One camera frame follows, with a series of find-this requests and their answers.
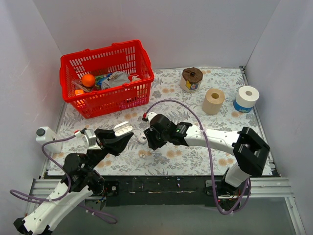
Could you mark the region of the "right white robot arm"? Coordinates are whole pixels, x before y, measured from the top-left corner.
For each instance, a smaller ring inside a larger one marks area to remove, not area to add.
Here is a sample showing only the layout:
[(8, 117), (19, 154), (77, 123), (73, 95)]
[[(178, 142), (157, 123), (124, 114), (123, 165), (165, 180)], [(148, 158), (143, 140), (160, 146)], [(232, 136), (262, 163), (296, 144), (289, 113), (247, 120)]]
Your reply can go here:
[(269, 145), (251, 128), (241, 131), (201, 130), (188, 122), (174, 124), (166, 116), (154, 112), (145, 114), (143, 120), (149, 128), (144, 131), (148, 146), (157, 150), (166, 143), (183, 146), (208, 147), (235, 157), (236, 163), (218, 183), (218, 192), (231, 195), (249, 177), (262, 176), (270, 152)]

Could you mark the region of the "white oval earbud charging case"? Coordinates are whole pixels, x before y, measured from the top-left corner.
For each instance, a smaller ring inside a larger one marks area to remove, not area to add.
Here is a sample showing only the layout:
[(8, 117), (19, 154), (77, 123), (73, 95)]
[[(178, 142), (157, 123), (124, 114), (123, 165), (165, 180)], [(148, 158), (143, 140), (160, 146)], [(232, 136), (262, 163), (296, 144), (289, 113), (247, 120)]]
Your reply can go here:
[(124, 134), (132, 132), (133, 131), (133, 127), (131, 126), (129, 121), (125, 121), (125, 122), (122, 122), (122, 123), (116, 125), (113, 128), (113, 131), (114, 131), (114, 135), (116, 137), (119, 137), (119, 136), (122, 136)]

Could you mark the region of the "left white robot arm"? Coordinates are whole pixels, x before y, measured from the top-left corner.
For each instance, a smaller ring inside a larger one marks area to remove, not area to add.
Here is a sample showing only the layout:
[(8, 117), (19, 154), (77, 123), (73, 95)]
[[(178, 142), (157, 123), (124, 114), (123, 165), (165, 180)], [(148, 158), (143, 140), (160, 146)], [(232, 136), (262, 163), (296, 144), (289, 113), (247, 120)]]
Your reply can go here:
[(83, 129), (74, 133), (82, 137), (86, 153), (70, 153), (62, 167), (65, 173), (56, 188), (46, 199), (33, 199), (40, 205), (28, 216), (17, 218), (14, 226), (23, 235), (50, 235), (63, 218), (89, 196), (104, 196), (107, 193), (105, 179), (95, 167), (108, 155), (118, 156), (133, 136), (133, 128), (112, 130)]

